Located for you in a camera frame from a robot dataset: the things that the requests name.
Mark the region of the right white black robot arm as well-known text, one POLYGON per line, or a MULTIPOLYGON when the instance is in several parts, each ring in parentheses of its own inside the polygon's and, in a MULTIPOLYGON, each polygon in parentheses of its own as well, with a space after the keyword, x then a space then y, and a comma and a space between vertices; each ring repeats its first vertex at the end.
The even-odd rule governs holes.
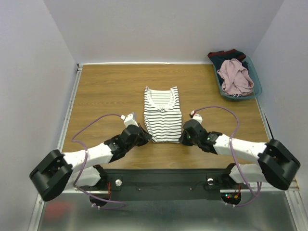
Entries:
POLYGON ((300 168, 297 158, 278 140, 265 143, 232 139, 220 132, 207 132, 195 119, 184 123, 179 141, 207 153, 232 156, 234 167, 221 176, 227 188, 237 183, 267 182, 287 190, 300 168))

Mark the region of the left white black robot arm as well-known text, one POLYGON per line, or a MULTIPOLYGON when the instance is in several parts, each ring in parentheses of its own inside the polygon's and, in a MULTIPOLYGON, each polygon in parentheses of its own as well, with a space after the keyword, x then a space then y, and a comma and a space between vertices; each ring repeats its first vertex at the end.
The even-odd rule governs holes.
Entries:
POLYGON ((29 177, 43 201, 51 201, 65 188, 76 187, 85 169, 117 161, 135 146, 147 144, 151 138, 152 135, 139 125, 129 125, 121 134, 92 148, 71 153, 52 150, 29 177))

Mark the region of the pink tank top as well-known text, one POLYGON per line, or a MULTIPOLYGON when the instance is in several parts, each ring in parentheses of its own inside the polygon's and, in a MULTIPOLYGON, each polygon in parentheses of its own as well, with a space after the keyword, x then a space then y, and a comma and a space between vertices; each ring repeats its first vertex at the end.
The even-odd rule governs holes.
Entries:
POLYGON ((221 87, 225 94, 246 96, 253 92, 254 83, 239 60, 225 60, 217 73, 223 79, 221 87))

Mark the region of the black white striped tank top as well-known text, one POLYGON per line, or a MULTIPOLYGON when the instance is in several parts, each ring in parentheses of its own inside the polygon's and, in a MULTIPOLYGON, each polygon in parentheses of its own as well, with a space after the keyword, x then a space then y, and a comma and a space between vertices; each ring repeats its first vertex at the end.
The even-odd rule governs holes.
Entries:
POLYGON ((178 143, 182 134, 182 112, 177 87, 144 90, 144 123, 155 143, 178 143))

